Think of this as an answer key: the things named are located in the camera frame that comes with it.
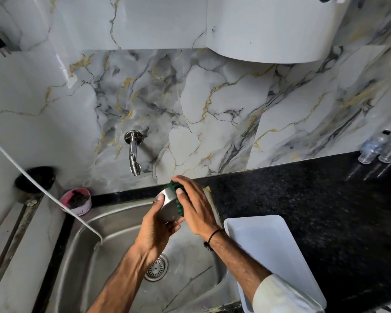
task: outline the pink plastic tub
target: pink plastic tub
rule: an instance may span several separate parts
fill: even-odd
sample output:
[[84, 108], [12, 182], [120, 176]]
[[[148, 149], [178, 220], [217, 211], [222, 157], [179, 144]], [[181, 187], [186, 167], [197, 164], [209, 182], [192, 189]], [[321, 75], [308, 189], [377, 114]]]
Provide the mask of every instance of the pink plastic tub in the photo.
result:
[[[89, 196], [88, 200], [84, 203], [84, 205], [79, 206], [75, 209], [73, 209], [68, 203], [68, 201], [74, 195], [74, 190], [80, 192], [81, 194], [84, 194], [85, 196]], [[88, 210], [90, 210], [91, 208], [91, 195], [90, 192], [85, 188], [71, 189], [63, 195], [63, 197], [61, 198], [61, 203], [65, 205], [68, 209], [70, 209], [72, 212], [74, 212], [76, 215], [81, 216], [87, 213]]]

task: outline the drain strainer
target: drain strainer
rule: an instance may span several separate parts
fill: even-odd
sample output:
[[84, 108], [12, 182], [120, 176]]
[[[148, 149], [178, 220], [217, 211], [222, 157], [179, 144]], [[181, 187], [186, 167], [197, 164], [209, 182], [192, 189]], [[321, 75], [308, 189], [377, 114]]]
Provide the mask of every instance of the drain strainer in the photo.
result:
[[167, 273], [167, 269], [168, 260], [164, 255], [161, 255], [149, 266], [145, 278], [149, 281], [158, 281]]

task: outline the chrome faucet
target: chrome faucet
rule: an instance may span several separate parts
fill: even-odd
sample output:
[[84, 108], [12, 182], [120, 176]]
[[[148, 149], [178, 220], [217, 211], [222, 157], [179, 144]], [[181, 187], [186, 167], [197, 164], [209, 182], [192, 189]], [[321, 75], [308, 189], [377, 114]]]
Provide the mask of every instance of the chrome faucet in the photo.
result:
[[141, 174], [141, 165], [138, 163], [136, 152], [138, 145], [143, 142], [143, 134], [138, 131], [128, 131], [125, 134], [125, 142], [129, 144], [129, 161], [130, 161], [130, 172], [134, 176]]

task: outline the white hose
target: white hose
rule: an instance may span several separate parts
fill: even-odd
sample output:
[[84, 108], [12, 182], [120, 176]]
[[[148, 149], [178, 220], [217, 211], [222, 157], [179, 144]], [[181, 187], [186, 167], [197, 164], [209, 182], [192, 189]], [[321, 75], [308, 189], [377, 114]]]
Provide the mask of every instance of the white hose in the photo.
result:
[[21, 166], [19, 166], [18, 163], [16, 163], [12, 157], [0, 146], [0, 151], [5, 155], [5, 157], [31, 182], [33, 183], [40, 191], [45, 193], [52, 201], [54, 201], [56, 204], [58, 204], [60, 207], [63, 208], [68, 214], [71, 214], [73, 217], [78, 219], [85, 227], [87, 227], [90, 231], [95, 233], [97, 236], [99, 236], [101, 243], [103, 243], [103, 236], [96, 231], [94, 228], [89, 226], [84, 220], [82, 220], [78, 215], [76, 215], [74, 212], [72, 212], [70, 209], [68, 209], [65, 205], [63, 205], [59, 200], [57, 200], [52, 194], [50, 194], [48, 191], [46, 191], [44, 188], [40, 186]]

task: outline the black string bracelet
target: black string bracelet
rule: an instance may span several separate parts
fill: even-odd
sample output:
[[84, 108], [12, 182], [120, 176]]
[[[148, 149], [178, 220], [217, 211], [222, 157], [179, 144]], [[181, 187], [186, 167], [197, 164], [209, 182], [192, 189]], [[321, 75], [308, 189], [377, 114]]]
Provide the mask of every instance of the black string bracelet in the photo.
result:
[[211, 252], [213, 251], [213, 248], [211, 248], [211, 246], [210, 246], [211, 238], [214, 236], [214, 234], [216, 234], [216, 233], [218, 233], [218, 232], [220, 232], [220, 231], [224, 231], [224, 229], [223, 229], [223, 228], [219, 228], [218, 230], [215, 230], [215, 231], [213, 232], [213, 234], [210, 235], [209, 240], [208, 240], [207, 242], [204, 242], [204, 243], [203, 243], [204, 247], [207, 248], [207, 249], [208, 249], [209, 251], [211, 251]]

